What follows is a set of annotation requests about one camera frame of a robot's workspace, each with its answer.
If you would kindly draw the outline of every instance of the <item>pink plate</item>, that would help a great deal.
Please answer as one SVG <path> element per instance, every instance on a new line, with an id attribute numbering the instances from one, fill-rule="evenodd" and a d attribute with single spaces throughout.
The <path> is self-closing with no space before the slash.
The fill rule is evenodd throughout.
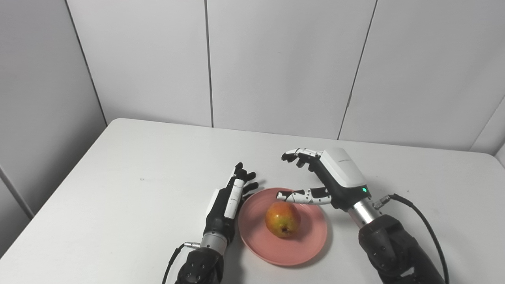
<path id="1" fill-rule="evenodd" d="M 296 235 L 282 239 L 274 236 L 265 225 L 265 213 L 276 201 L 273 187 L 255 193 L 243 204 L 238 215 L 238 229 L 245 245 L 261 259 L 281 266 L 302 264 L 317 255 L 326 241 L 328 228 L 319 206 L 295 204 L 301 216 Z"/>

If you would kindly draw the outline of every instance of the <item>black cable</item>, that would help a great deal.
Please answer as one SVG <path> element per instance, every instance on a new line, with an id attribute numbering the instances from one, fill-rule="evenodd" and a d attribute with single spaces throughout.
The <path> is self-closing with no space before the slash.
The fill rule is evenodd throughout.
<path id="1" fill-rule="evenodd" d="M 445 257 L 443 256 L 442 248 L 440 247 L 440 243 L 438 242 L 437 236 L 435 236 L 435 232 L 431 228 L 431 225 L 428 222 L 428 220 L 426 219 L 426 217 L 424 217 L 423 213 L 421 213 L 421 211 L 419 209 L 417 209 L 417 207 L 414 205 L 414 203 L 412 203 L 410 200 L 408 200 L 404 197 L 401 197 L 398 194 L 389 195 L 389 197 L 391 197 L 391 199 L 394 199 L 396 201 L 400 201 L 403 204 L 409 206 L 419 215 L 419 217 L 421 217 L 424 224 L 426 225 L 426 228 L 430 232 L 431 238 L 433 239 L 435 246 L 437 247 L 438 255 L 440 256 L 440 262 L 442 263 L 442 269 L 443 269 L 445 283 L 449 284 L 449 271 L 447 270 L 447 264 L 445 263 Z"/>
<path id="2" fill-rule="evenodd" d="M 167 282 L 168 271 L 170 271 L 170 267 L 172 267 L 172 264 L 174 264 L 175 258 L 177 258 L 177 256 L 181 252 L 182 248 L 184 248 L 184 243 L 181 244 L 178 248 L 176 248 L 174 253 L 172 254 L 172 257 L 170 258 L 170 261 L 168 262 L 168 266 L 167 266 L 167 270 L 165 271 L 165 275 L 163 275 L 163 281 L 161 282 L 162 284 L 165 284 Z"/>

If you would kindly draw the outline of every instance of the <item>wall seam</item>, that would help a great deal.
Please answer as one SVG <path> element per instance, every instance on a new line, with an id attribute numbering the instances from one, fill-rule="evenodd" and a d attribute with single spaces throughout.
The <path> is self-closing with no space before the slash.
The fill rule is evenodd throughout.
<path id="1" fill-rule="evenodd" d="M 84 49 L 82 49 L 81 39 L 79 38 L 79 34 L 77 33 L 77 28 L 75 27 L 74 17 L 72 17 L 72 12 L 70 12 L 70 6 L 68 5 L 68 1 L 65 0 L 65 5 L 67 6 L 68 15 L 70 17 L 70 21 L 72 22 L 72 27 L 74 29 L 75 36 L 77 38 L 77 42 L 79 43 L 79 48 L 81 49 L 82 58 L 84 59 L 84 64 L 86 65 L 86 70 L 88 71 L 89 79 L 91 80 L 91 85 L 93 86 L 93 92 L 95 94 L 96 100 L 98 101 L 98 106 L 100 107 L 100 111 L 102 113 L 102 118 L 104 119 L 105 126 L 107 126 L 107 119 L 105 119 L 104 109 L 102 107 L 102 103 L 100 102 L 100 98 L 98 97 L 98 92 L 96 91 L 96 86 L 94 84 L 93 76 L 91 75 L 91 70 L 89 69 L 88 60 L 86 59 L 86 55 L 84 54 Z"/>
<path id="2" fill-rule="evenodd" d="M 30 207 L 24 200 L 24 198 L 19 194 L 19 192 L 14 188 L 14 185 L 12 184 L 11 180 L 7 177 L 5 174 L 4 170 L 2 169 L 2 166 L 0 165 L 0 180 L 2 180 L 7 187 L 7 189 L 11 192 L 12 196 L 16 200 L 16 202 L 19 204 L 21 209 L 25 212 L 26 216 L 31 220 L 35 216 L 33 214 L 33 211 L 31 211 Z"/>
<path id="3" fill-rule="evenodd" d="M 379 0 L 375 0 L 374 9 L 372 11 L 372 17 L 370 18 L 370 23 L 368 24 L 367 34 L 365 36 L 365 41 L 363 42 L 363 48 L 361 49 L 360 59 L 358 60 L 358 66 L 356 67 L 356 73 L 354 74 L 354 79 L 352 80 L 352 86 L 350 88 L 349 97 L 347 98 L 347 105 L 345 106 L 344 116 L 342 117 L 342 122 L 340 124 L 340 129 L 338 131 L 337 139 L 340 139 L 340 133 L 342 133 L 342 128 L 344 126 L 345 115 L 347 114 L 347 109 L 349 108 L 350 99 L 352 97 L 352 90 L 354 89 L 354 84 L 356 83 L 356 78 L 358 76 L 358 71 L 360 69 L 361 59 L 363 58 L 363 52 L 365 51 L 365 46 L 367 45 L 368 34 L 370 33 L 370 28 L 372 27 L 372 21 L 374 19 L 375 10 L 377 9 L 377 3 Z"/>
<path id="4" fill-rule="evenodd" d="M 209 95 L 211 100 L 211 127 L 214 127 L 214 106 L 212 99 L 212 74 L 211 74 L 211 48 L 209 42 L 209 13 L 207 9 L 207 0 L 204 1 L 205 6 L 205 31 L 207 34 L 207 65 L 209 67 Z"/>
<path id="5" fill-rule="evenodd" d="M 489 119 L 486 121 L 486 123 L 484 124 L 484 127 L 480 130 L 479 134 L 477 135 L 477 137 L 475 137 L 475 140 L 473 141 L 473 143 L 470 145 L 470 147 L 468 148 L 468 151 L 470 151 L 470 149 L 475 145 L 475 142 L 477 142 L 477 140 L 479 139 L 480 135 L 482 134 L 482 132 L 484 131 L 484 129 L 486 129 L 486 126 L 489 124 L 489 122 L 491 121 L 491 118 L 494 116 L 494 114 L 496 113 L 496 111 L 498 110 L 498 108 L 500 107 L 500 105 L 503 103 L 503 100 L 505 99 L 505 94 L 503 95 L 503 97 L 501 97 L 501 100 L 500 102 L 498 103 L 498 105 L 496 105 L 496 108 L 494 109 L 494 111 L 491 113 L 491 116 L 489 116 Z"/>

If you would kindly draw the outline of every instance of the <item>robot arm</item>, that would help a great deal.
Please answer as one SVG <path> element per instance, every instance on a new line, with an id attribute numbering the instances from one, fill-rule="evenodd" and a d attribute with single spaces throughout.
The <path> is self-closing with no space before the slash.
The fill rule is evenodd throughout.
<path id="1" fill-rule="evenodd" d="M 322 152 L 295 149 L 282 155 L 282 160 L 288 162 L 297 158 L 296 165 L 301 168 L 305 163 L 309 164 L 309 171 L 314 172 L 325 187 L 279 191 L 277 199 L 304 204 L 330 203 L 334 208 L 347 212 L 360 228 L 359 243 L 383 283 L 444 283 L 415 238 L 398 220 L 378 210 L 382 204 L 373 203 L 365 178 L 344 149 L 333 148 Z"/>
<path id="2" fill-rule="evenodd" d="M 244 186 L 256 177 L 247 173 L 238 163 L 225 188 L 217 190 L 207 213 L 206 226 L 200 244 L 188 243 L 197 247 L 191 251 L 186 263 L 177 275 L 176 284 L 218 284 L 223 278 L 223 255 L 235 236 L 235 216 L 248 192 L 258 188 L 257 182 Z"/>

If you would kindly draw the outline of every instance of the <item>cable connector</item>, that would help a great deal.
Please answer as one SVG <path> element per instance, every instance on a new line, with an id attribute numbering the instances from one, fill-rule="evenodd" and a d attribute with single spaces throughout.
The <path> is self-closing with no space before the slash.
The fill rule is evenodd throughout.
<path id="1" fill-rule="evenodd" d="M 374 202 L 374 208 L 379 210 L 382 206 L 386 205 L 391 200 L 391 196 L 386 195 L 383 198 L 379 199 L 377 202 Z"/>
<path id="2" fill-rule="evenodd" d="M 185 242 L 184 243 L 185 247 L 192 248 L 192 249 L 197 249 L 200 247 L 200 243 L 195 243 L 195 242 Z"/>

